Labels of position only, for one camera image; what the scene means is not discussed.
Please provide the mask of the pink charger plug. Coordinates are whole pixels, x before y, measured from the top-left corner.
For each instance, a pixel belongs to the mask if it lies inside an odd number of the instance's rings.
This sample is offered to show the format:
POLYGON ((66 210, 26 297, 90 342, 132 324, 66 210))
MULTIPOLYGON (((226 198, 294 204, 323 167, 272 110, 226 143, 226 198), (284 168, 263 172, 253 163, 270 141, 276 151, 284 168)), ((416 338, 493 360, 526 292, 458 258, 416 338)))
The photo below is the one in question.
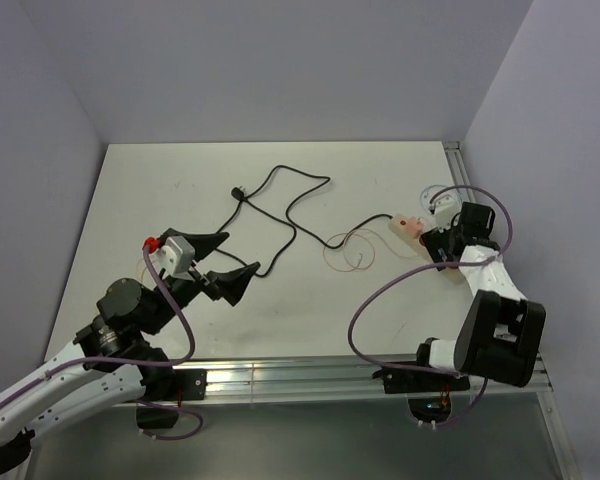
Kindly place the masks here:
POLYGON ((421 236, 424 231, 424 223, 416 217, 409 217, 401 222, 404 231, 414 239, 421 236))

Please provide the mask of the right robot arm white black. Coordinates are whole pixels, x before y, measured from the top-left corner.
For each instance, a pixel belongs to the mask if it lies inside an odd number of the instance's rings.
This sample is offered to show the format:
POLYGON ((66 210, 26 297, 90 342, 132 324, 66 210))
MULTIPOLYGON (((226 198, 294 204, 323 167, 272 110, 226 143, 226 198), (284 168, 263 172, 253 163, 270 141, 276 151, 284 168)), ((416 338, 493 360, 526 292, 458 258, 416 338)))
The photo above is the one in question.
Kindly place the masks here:
POLYGON ((455 340, 429 338, 425 355, 413 365, 415 383, 432 390, 448 372, 526 386, 533 374, 546 310, 527 299, 508 274, 499 245, 490 239, 494 210, 465 202, 444 228, 421 236, 420 243, 438 270, 458 270, 473 300, 455 340))

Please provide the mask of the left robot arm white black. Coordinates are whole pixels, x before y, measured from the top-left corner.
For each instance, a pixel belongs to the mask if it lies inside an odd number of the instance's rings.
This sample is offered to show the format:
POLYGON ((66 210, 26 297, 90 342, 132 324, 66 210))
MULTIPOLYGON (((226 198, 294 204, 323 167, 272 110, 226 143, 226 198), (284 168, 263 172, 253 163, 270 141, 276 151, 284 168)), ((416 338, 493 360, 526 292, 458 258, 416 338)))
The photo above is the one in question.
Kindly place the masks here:
POLYGON ((144 241, 154 287, 133 278, 113 282, 72 341, 0 392, 0 476, 25 463, 56 429, 119 403, 148 405, 171 394, 176 367, 196 351, 185 308, 200 294, 236 305, 260 267, 199 272, 198 263, 228 237, 168 229, 144 241))

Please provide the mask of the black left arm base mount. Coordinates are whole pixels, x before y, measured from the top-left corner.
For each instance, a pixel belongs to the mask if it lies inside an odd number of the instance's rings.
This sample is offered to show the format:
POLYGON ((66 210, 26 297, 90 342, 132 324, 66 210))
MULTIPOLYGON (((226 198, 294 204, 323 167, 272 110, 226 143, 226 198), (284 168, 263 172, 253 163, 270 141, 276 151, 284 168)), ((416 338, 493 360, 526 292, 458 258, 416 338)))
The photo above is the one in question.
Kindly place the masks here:
MULTIPOLYGON (((175 402, 182 407, 185 402, 202 401, 206 396, 207 371, 205 369, 176 370, 162 401, 175 402)), ((135 422, 140 431, 165 435, 180 418, 178 412, 139 405, 135 410, 135 422)))

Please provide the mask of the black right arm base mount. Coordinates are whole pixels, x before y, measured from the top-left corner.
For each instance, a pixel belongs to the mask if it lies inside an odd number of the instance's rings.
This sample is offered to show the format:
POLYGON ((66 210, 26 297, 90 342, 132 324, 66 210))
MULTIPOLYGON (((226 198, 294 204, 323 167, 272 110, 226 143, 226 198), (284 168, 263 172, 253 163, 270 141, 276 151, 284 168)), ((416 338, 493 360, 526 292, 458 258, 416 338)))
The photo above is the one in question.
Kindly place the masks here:
POLYGON ((448 373, 432 373, 415 362, 400 362, 407 369, 380 367, 372 374, 380 380, 386 395, 424 394, 424 397, 408 398, 411 415, 419 427, 432 429, 448 421, 452 413, 451 394, 465 392, 471 387, 467 377, 448 373))

